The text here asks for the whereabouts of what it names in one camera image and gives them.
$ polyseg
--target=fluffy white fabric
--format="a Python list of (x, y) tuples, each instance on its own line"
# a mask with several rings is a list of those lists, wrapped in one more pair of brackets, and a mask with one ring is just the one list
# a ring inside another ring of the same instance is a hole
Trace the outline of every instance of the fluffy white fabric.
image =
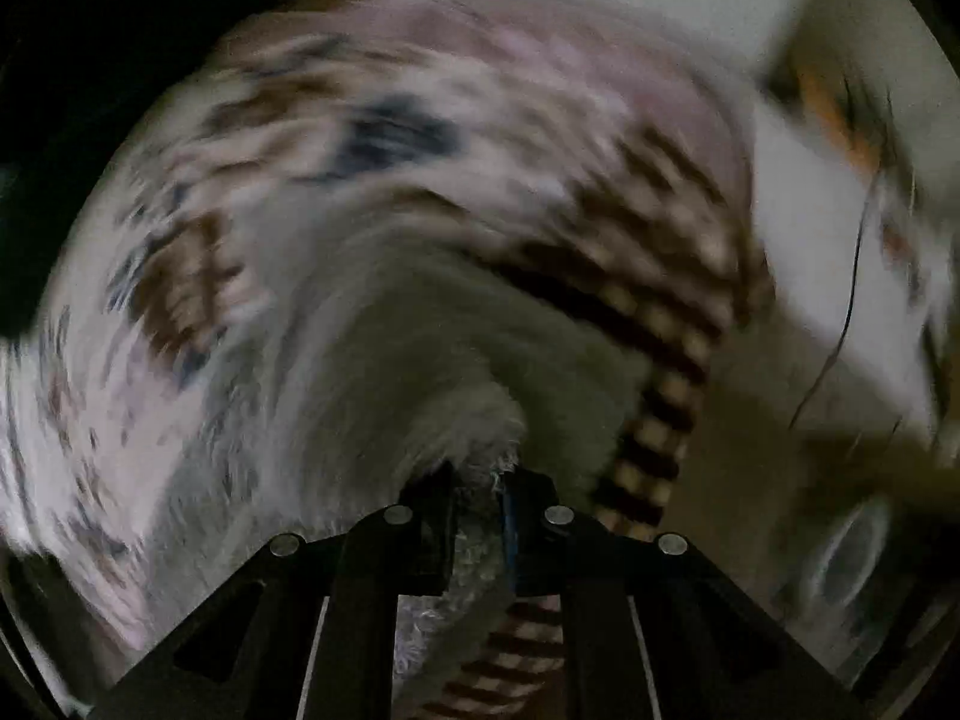
[(455, 575), (443, 599), (403, 599), (399, 685), (500, 572), (493, 471), (522, 456), (582, 504), (645, 364), (373, 206), (322, 210), (304, 189), (241, 224), (272, 305), (224, 341), (235, 362), (171, 485), (147, 617), (159, 637), (274, 533), (342, 532), (452, 461)]

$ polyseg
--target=striped fabric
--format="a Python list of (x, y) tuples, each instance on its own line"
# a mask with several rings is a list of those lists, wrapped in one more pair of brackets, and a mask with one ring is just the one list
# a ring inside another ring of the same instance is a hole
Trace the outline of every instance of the striped fabric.
[[(655, 132), (645, 133), (645, 139), (667, 157), (674, 178), (671, 181), (653, 161), (628, 158), (632, 177), (667, 204), (682, 192), (679, 177), (683, 189), (693, 186), (709, 204), (726, 206), (713, 182), (675, 143)], [(641, 220), (631, 216), (629, 199), (613, 194), (607, 199), (605, 205), (589, 209), (593, 219), (587, 236), (605, 223), (631, 230), (632, 242), (661, 266), (664, 277), (659, 281), (630, 276), (627, 264), (618, 263), (609, 251), (598, 254), (595, 247), (527, 245), (491, 265), (517, 287), (593, 323), (613, 341), (654, 362), (653, 376), (638, 396), (637, 413), (623, 426), (616, 456), (592, 493), (593, 515), (610, 531), (651, 541), (696, 424), (710, 357), (734, 317), (745, 319), (750, 280), (757, 269), (741, 248), (728, 269), (718, 272), (698, 255), (696, 242), (669, 228), (661, 230), (661, 240), (651, 238)], [(735, 250), (731, 229), (736, 225), (719, 224), (709, 234), (729, 235), (726, 244)], [(672, 247), (658, 251), (670, 238)], [(671, 289), (678, 280), (694, 283), (696, 302), (687, 297), (690, 289), (685, 296)], [(562, 667), (560, 597), (518, 601), (488, 636), (481, 658), (464, 664), (440, 699), (425, 704), (416, 720), (509, 717)]]

